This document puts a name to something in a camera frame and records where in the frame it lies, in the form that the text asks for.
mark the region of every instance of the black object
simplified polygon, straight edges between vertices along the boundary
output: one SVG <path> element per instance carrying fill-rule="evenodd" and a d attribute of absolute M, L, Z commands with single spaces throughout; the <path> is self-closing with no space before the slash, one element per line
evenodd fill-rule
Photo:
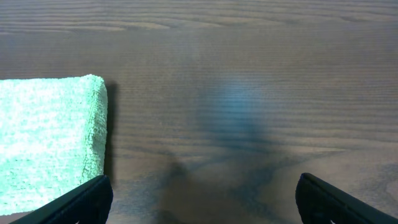
<path fill-rule="evenodd" d="M 112 200 L 109 178 L 99 175 L 11 224 L 105 224 Z"/>
<path fill-rule="evenodd" d="M 304 224 L 398 224 L 398 219 L 309 173 L 301 175 L 295 198 Z"/>

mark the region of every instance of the dark wood surface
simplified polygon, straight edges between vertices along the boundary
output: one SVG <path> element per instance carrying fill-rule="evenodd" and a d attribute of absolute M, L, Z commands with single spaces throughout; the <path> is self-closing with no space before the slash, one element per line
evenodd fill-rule
<path fill-rule="evenodd" d="M 396 2 L 125 4 L 0 2 L 0 79 L 106 80 L 108 223 L 300 223 L 302 172 L 398 217 Z"/>

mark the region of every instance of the green towel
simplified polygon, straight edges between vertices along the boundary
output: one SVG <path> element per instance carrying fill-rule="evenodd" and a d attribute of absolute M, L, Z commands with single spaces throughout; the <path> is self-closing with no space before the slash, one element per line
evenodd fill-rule
<path fill-rule="evenodd" d="M 103 174 L 108 97 L 94 75 L 0 81 L 0 215 Z"/>

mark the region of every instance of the wooden table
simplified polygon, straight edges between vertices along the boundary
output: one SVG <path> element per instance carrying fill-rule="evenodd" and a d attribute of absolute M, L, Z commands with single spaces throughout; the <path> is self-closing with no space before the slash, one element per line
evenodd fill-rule
<path fill-rule="evenodd" d="M 398 217 L 398 3 L 20 3 L 0 79 L 106 80 L 108 223 L 300 223 L 302 172 Z"/>

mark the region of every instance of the brown tabletop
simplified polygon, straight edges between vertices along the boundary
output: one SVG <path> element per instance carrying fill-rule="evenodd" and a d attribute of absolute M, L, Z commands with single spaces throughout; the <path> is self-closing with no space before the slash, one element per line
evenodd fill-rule
<path fill-rule="evenodd" d="M 398 217 L 398 4 L 72 3 L 0 2 L 0 79 L 105 79 L 108 223 L 300 223 L 302 172 Z"/>

